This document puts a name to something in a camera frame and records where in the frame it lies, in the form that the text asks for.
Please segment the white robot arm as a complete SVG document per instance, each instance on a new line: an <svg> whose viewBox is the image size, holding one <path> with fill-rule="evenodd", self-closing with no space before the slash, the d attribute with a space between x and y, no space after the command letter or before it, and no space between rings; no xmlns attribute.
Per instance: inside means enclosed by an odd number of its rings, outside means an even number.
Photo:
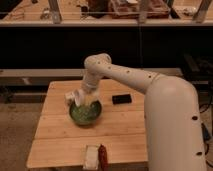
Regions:
<svg viewBox="0 0 213 171"><path fill-rule="evenodd" d="M111 78L142 94L149 171L207 171L199 100L195 87L177 76L112 63L106 53L84 60L81 87L65 94L79 105Z"/></svg>

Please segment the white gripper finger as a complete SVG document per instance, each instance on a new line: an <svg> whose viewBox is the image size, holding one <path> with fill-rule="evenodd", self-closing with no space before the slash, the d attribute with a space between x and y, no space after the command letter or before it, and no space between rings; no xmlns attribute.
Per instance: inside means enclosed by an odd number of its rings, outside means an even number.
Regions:
<svg viewBox="0 0 213 171"><path fill-rule="evenodd" d="M68 92L65 94L65 101L67 105L71 105L72 103L75 103L76 105L79 105L79 93L77 90Z"/></svg>
<svg viewBox="0 0 213 171"><path fill-rule="evenodd" d="M90 104L89 97L80 98L79 106L81 106L81 105L89 105L89 104Z"/></svg>

